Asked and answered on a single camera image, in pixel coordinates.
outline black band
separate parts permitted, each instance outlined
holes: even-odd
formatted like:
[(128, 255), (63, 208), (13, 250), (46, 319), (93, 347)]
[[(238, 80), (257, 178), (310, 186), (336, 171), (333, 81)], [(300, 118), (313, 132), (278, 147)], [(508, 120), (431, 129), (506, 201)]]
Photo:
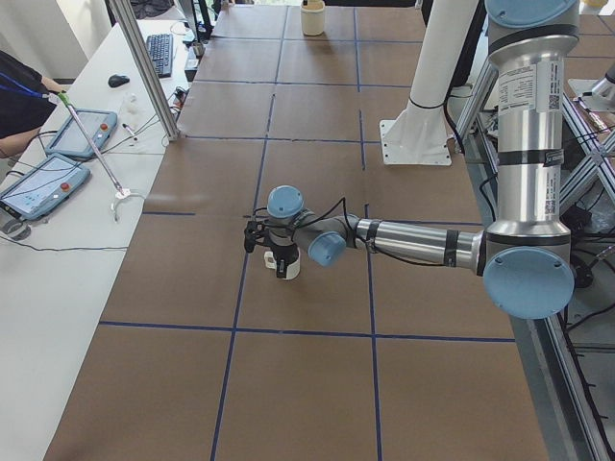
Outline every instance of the black band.
[(484, 236), (485, 234), (482, 235), (480, 240), (479, 263), (477, 264), (477, 276), (479, 277), (482, 277), (484, 266), (487, 264), (487, 239)]
[(499, 235), (488, 233), (487, 240), (503, 245), (523, 246), (523, 247), (556, 247), (558, 245), (568, 245), (570, 235), (558, 235), (555, 237), (521, 237), (517, 235)]
[(531, 151), (510, 151), (498, 153), (498, 164), (528, 165), (542, 164), (543, 166), (561, 165), (564, 162), (564, 150), (535, 149)]
[(458, 230), (446, 231), (446, 246), (444, 247), (444, 260), (442, 264), (447, 267), (457, 266), (457, 240), (459, 238)]
[(420, 108), (420, 109), (438, 109), (438, 108), (441, 108), (442, 106), (444, 106), (444, 103), (446, 103), (446, 101), (442, 101), (437, 106), (422, 106), (422, 105), (417, 104), (414, 101), (412, 101), (412, 97), (411, 96), (409, 98), (407, 98), (407, 99), (410, 100), (410, 103), (412, 103), (414, 106), (416, 106), (417, 108)]
[(489, 45), (489, 54), (504, 48), (507, 45), (529, 38), (541, 36), (578, 36), (578, 27), (572, 24), (552, 24), (550, 26), (533, 27), (516, 32), (509, 36), (503, 36)]
[(382, 220), (373, 219), (371, 223), (369, 223), (369, 228), (367, 229), (367, 235), (365, 240), (368, 242), (370, 240), (374, 240), (376, 238), (376, 232), (378, 232), (378, 227), (380, 226)]

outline cup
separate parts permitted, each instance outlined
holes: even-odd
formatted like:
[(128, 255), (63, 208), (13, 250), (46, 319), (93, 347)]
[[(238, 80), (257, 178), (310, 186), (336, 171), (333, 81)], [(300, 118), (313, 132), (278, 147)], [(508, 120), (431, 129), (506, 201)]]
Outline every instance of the cup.
[[(278, 264), (276, 263), (276, 258), (273, 257), (273, 252), (265, 252), (264, 254), (265, 267), (267, 269), (273, 269), (274, 271), (277, 269)], [(284, 280), (293, 280), (295, 277), (299, 275), (299, 271), (301, 270), (301, 251), (299, 251), (299, 257), (295, 262), (289, 264), (286, 268), (286, 278)]]
[(193, 41), (192, 50), (194, 51), (194, 56), (196, 56), (197, 58), (201, 58), (205, 53), (205, 46), (203, 46), (203, 43), (201, 43), (200, 41)]
[(301, 30), (304, 36), (320, 36), (325, 32), (325, 2), (307, 0), (301, 6)]

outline person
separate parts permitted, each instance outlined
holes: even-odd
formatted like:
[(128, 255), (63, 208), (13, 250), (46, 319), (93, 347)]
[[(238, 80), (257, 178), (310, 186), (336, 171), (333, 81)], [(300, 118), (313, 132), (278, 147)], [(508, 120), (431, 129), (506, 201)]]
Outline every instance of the person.
[(137, 19), (160, 16), (174, 5), (173, 0), (131, 0)]
[(0, 50), (0, 158), (21, 154), (56, 106), (45, 98), (62, 87)]

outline metal pole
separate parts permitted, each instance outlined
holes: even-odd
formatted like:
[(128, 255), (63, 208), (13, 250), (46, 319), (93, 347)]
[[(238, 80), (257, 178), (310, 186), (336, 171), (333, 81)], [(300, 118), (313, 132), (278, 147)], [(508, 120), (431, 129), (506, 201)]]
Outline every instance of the metal pole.
[(86, 137), (87, 144), (89, 144), (89, 147), (91, 147), (92, 151), (94, 151), (94, 154), (98, 157), (98, 159), (102, 163), (103, 168), (105, 168), (105, 171), (107, 172), (107, 174), (111, 178), (111, 181), (113, 182), (113, 185), (115, 186), (115, 189), (117, 189), (117, 191), (119, 193), (123, 194), (124, 193), (124, 188), (122, 187), (122, 184), (119, 183), (119, 181), (117, 180), (117, 177), (113, 174), (113, 172), (111, 171), (111, 169), (107, 165), (107, 162), (103, 158), (103, 155), (98, 150), (98, 147), (96, 147), (96, 144), (94, 144), (94, 141), (92, 141), (92, 137), (87, 132), (87, 129), (84, 126), (84, 124), (82, 123), (81, 119), (79, 118), (79, 115), (77, 114), (77, 111), (75, 110), (75, 108), (73, 107), (72, 104), (66, 104), (66, 108), (68, 109), (68, 111), (70, 112), (70, 115), (73, 117), (73, 120), (75, 121), (75, 123), (79, 127), (79, 130), (81, 130), (81, 133), (83, 133), (84, 136)]
[(147, 93), (154, 105), (154, 110), (164, 128), (164, 132), (169, 138), (169, 141), (174, 141), (179, 135), (179, 130), (175, 123), (175, 118), (168, 107), (168, 102), (162, 91), (162, 86), (154, 70), (152, 60), (147, 52), (147, 48), (145, 48), (145, 42), (143, 41), (141, 31), (136, 23), (135, 13), (133, 12), (131, 3), (129, 0), (111, 0), (111, 7), (126, 37), (126, 41), (128, 41), (128, 47), (131, 49), (131, 53), (135, 59), (136, 68), (143, 79)]

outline metal frame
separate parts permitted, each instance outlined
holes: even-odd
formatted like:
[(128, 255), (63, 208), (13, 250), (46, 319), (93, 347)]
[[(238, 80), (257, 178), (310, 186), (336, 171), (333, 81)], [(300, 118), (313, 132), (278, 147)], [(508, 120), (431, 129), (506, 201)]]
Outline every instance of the metal frame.
[(138, 24), (136, 23), (135, 12), (133, 12), (130, 0), (111, 0), (111, 8), (126, 37), (126, 41), (128, 41), (128, 46), (133, 54), (136, 68), (143, 79), (145, 89), (147, 89), (147, 93), (150, 96), (160, 123), (164, 128), (164, 132), (169, 141), (174, 141), (178, 138), (180, 131), (177, 128), (175, 117), (169, 109), (168, 101), (162, 91), (162, 86), (154, 70), (152, 60), (147, 53), (147, 48), (145, 47), (145, 42), (143, 41)]
[[(487, 171), (488, 175), (497, 172), (497, 152), (485, 134), (480, 112), (497, 79), (497, 70), (486, 60), (473, 96), (466, 102), (457, 122), (466, 149), (475, 148), (486, 157), (485, 168), (491, 170)], [(563, 115), (574, 135), (588, 140), (581, 144), (585, 159), (561, 188), (560, 211), (571, 206), (597, 175), (615, 202), (615, 174), (610, 163), (604, 161), (605, 153), (615, 147), (615, 135), (610, 135), (601, 144), (566, 95)], [(497, 187), (492, 191), (497, 197)], [(609, 460), (608, 449), (556, 318), (538, 321), (512, 319), (512, 326), (550, 457), (558, 461)]]

